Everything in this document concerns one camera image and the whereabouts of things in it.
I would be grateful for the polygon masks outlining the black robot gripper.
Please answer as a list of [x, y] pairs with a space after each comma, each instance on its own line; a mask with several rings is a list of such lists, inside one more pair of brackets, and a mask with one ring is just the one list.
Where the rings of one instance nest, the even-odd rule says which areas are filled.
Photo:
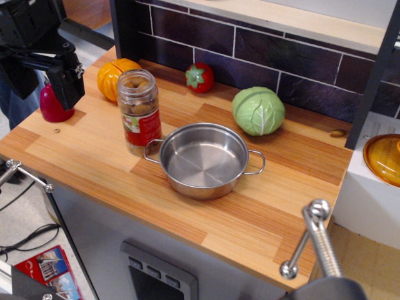
[[53, 1], [1, 1], [1, 75], [26, 99], [44, 71], [65, 111], [85, 95], [84, 69], [75, 46], [59, 34]]

